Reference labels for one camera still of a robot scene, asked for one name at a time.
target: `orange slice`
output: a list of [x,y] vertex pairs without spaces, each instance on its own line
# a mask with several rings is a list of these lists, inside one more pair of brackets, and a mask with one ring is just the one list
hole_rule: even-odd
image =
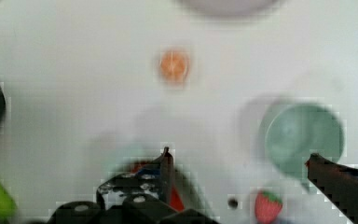
[[172,82],[185,80],[188,70],[188,58],[183,51],[168,50],[161,57],[159,65],[161,74],[165,79]]

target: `toy fruit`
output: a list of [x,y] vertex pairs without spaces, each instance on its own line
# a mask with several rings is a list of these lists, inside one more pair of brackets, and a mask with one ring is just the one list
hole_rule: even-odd
[[272,223],[282,211],[282,200],[274,193],[260,190],[255,198],[255,217],[261,224]]
[[161,57],[159,69],[167,81],[182,83],[188,71],[188,57],[183,50],[168,50]]

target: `light green bowl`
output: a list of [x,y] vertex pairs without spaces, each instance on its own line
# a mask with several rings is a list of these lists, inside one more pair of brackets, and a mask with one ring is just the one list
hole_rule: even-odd
[[286,175],[308,182],[304,163],[317,152],[337,162],[344,134],[338,119],[316,104],[283,103],[270,107],[262,122],[266,156]]

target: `small black dot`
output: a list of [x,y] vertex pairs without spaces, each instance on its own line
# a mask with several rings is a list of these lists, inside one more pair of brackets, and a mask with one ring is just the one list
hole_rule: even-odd
[[234,198],[229,199],[229,200],[228,200],[228,206],[229,206],[230,208],[236,209],[236,208],[238,207],[238,201],[237,201],[237,199],[234,199]]

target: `toy strawberry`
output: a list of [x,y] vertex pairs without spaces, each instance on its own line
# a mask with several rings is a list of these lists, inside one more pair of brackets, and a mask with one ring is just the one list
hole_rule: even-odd
[[255,217],[261,224],[270,224],[282,211],[282,200],[274,193],[260,190],[255,198]]

